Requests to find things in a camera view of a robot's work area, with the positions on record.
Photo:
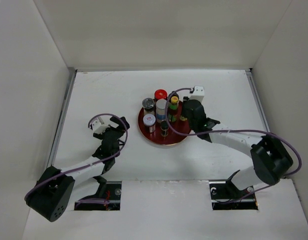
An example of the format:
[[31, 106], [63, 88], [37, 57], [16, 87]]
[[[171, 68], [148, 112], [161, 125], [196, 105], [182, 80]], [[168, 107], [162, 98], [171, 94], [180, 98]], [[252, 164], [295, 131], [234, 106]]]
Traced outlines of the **red sauce bottle green label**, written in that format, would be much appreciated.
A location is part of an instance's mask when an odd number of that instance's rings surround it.
[[176, 95], [172, 96], [167, 111], [168, 121], [171, 123], [174, 123], [177, 120], [178, 105], [179, 98]]

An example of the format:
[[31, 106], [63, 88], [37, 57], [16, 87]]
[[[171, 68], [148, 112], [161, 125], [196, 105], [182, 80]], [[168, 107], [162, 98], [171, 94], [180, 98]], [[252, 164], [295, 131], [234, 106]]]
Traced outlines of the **white lid spice jar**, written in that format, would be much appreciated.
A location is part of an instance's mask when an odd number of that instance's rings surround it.
[[145, 127], [145, 130], [148, 133], [153, 133], [155, 131], [155, 124], [156, 124], [156, 118], [153, 114], [146, 114], [143, 117], [143, 124]]

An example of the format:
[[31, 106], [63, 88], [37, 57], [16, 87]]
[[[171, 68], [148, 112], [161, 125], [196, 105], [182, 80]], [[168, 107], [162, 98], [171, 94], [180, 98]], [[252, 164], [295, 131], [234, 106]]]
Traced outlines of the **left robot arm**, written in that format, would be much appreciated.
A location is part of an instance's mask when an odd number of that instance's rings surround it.
[[101, 141], [95, 153], [68, 168], [48, 167], [36, 185], [25, 195], [26, 205], [48, 221], [54, 222], [62, 216], [74, 187], [88, 179], [94, 178], [99, 181], [90, 185], [90, 195], [97, 200], [105, 196], [106, 180], [103, 174], [115, 165], [115, 159], [127, 142], [121, 140], [121, 137], [128, 137], [130, 125], [125, 117], [113, 114], [108, 116], [117, 126], [105, 125], [102, 116], [103, 114], [98, 114], [88, 123], [88, 128], [93, 131], [93, 137]]

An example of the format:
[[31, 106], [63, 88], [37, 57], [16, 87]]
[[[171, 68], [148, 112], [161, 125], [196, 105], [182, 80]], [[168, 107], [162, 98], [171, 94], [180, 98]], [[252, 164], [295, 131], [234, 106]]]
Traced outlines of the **silver lid blue label jar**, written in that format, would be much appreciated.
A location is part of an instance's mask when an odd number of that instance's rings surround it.
[[156, 122], [158, 123], [166, 120], [166, 103], [167, 101], [163, 98], [156, 101]]

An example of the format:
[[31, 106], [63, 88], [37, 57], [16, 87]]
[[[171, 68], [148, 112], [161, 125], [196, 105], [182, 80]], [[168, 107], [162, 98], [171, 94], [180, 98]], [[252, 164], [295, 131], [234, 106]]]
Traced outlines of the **red lid sauce jar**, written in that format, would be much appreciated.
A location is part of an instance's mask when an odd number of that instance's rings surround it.
[[157, 89], [154, 92], [154, 100], [157, 102], [160, 99], [166, 100], [168, 97], [168, 93], [164, 89]]

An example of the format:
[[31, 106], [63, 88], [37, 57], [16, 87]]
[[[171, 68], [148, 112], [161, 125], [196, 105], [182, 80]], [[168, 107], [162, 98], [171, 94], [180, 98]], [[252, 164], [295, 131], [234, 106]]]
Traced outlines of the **white bottle black cap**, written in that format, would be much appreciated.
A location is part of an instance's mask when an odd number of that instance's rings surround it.
[[172, 97], [174, 97], [174, 96], [176, 96], [177, 98], [179, 98], [179, 95], [178, 95], [178, 93], [177, 92], [175, 92], [175, 91], [172, 91], [169, 95], [168, 95], [168, 98], [172, 98]]

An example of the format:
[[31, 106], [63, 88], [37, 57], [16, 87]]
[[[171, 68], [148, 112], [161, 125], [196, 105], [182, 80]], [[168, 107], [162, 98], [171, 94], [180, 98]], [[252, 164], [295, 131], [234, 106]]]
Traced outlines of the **small dark pepper jar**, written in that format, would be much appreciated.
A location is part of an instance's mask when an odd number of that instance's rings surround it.
[[169, 126], [165, 120], [161, 122], [160, 128], [161, 128], [161, 136], [166, 137], [168, 135]]

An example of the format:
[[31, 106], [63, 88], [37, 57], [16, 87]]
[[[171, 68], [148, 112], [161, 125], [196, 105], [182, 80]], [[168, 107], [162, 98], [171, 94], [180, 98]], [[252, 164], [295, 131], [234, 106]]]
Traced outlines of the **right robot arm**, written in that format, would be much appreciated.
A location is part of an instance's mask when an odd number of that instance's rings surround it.
[[198, 100], [185, 101], [182, 114], [200, 139], [227, 146], [252, 159], [250, 167], [236, 171], [226, 180], [225, 190], [232, 198], [237, 198], [253, 185], [277, 184], [293, 165], [281, 140], [269, 133], [258, 136], [230, 130], [220, 121], [207, 117]]

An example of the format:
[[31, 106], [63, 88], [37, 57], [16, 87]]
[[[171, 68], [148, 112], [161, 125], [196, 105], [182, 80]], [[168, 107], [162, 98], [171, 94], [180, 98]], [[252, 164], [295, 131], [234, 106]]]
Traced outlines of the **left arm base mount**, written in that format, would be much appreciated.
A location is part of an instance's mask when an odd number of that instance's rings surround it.
[[97, 191], [74, 203], [75, 211], [119, 211], [122, 182], [107, 181], [102, 176], [93, 177], [98, 183]]

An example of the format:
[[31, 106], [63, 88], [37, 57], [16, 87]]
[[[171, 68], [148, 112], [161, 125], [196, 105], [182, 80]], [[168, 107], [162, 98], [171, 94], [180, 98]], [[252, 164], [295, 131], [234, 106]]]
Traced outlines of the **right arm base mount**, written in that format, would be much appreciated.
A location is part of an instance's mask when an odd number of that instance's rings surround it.
[[212, 209], [215, 211], [258, 210], [253, 186], [239, 190], [232, 183], [234, 172], [228, 179], [209, 181]]

